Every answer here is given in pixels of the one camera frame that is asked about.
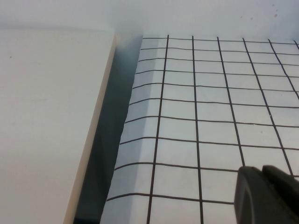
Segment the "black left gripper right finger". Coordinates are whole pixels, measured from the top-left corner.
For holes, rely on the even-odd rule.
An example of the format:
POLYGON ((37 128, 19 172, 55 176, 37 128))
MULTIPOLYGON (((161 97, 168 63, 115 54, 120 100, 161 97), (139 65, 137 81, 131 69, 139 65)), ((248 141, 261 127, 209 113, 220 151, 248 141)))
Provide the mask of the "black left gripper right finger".
POLYGON ((299 223, 299 181, 292 175, 285 173, 272 165, 264 165, 262 174, 270 184, 270 188, 277 195, 278 201, 289 216, 286 224, 299 223))

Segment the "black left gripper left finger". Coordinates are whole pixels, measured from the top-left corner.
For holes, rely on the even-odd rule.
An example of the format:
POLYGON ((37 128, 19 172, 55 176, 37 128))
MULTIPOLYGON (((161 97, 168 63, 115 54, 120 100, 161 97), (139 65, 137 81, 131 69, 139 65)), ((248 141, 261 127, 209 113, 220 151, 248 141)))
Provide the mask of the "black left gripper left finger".
POLYGON ((254 167, 238 170, 234 208, 238 224, 284 222, 284 211, 277 192, 262 172, 254 167))

